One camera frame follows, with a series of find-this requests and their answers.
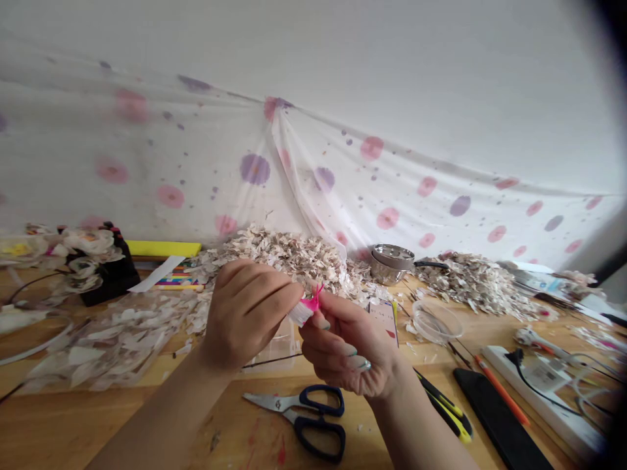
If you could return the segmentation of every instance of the scissors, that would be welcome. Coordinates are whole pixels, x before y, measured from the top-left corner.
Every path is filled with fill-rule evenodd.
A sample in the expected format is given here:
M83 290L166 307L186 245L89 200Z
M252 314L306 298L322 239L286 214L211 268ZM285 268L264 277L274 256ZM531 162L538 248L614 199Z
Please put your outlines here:
M307 394L309 394L310 392L317 392L318 390L323 390L325 392L331 393L332 395L335 395L340 402L339 406L337 408L330 407L328 405L318 403L317 401L310 400L307 397ZM346 432L344 432L344 428L341 427L339 424L326 422L323 417L323 415L342 416L344 414L344 397L342 396L342 391L339 388L331 387L329 385L318 384L306 387L300 393L300 395L294 395L289 397L277 397L274 395L255 395L249 393L245 393L243 397L262 408L274 411L276 413L281 413L286 419L288 419L288 421L292 423L292 425L294 425L294 432L296 433L296 437L303 445L303 447L316 457L320 457L321 459L327 460L328 462L332 463L340 463L340 461L342 460L342 455L344 454L344 448L346 446ZM315 420L307 418L306 416L299 415L298 413L296 413L296 411L291 409L292 407L315 410L320 414L320 418ZM336 434L340 438L340 450L338 451L338 453L329 454L314 446L304 436L303 431L305 428L313 428L319 431Z

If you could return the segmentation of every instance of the polka dot fabric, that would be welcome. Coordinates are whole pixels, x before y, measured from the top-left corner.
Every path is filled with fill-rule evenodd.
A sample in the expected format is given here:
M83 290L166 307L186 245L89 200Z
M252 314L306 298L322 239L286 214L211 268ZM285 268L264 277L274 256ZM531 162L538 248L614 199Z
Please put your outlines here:
M19 42L5 52L0 224L9 230L113 219L128 238L211 242L257 222L320 235L364 260L368 246L393 243L417 257L471 251L561 268L593 247L625 199L542 187L529 168L476 168L469 155L429 157L207 77L127 74L134 67Z

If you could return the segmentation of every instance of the hand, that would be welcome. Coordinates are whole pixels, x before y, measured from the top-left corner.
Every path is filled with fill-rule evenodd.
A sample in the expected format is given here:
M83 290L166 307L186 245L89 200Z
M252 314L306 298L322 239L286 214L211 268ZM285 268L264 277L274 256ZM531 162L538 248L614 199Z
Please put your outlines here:
M217 275L201 356L210 367L237 372L270 343L303 288L266 264L240 259Z
M300 329L302 353L315 374L357 395L387 395L401 360L387 332L349 300L323 291L320 306Z

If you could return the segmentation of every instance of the metal lid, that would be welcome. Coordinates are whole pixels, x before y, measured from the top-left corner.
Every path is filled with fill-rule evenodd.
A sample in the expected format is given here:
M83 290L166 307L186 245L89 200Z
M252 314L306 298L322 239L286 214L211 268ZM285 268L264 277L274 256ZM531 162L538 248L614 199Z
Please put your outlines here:
M401 271L410 270L413 266L414 254L408 249L396 245L385 243L375 245L372 248L372 256L380 263Z

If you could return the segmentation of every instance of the scissor blade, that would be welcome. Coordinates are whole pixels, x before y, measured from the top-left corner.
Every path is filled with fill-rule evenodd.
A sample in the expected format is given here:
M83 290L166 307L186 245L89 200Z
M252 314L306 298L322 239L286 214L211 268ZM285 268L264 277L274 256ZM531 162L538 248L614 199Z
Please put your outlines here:
M253 402L254 404L268 409L270 411L277 411L282 413L285 411L281 405L282 397L276 397L273 395L255 395L255 394L244 394L242 395L248 401Z

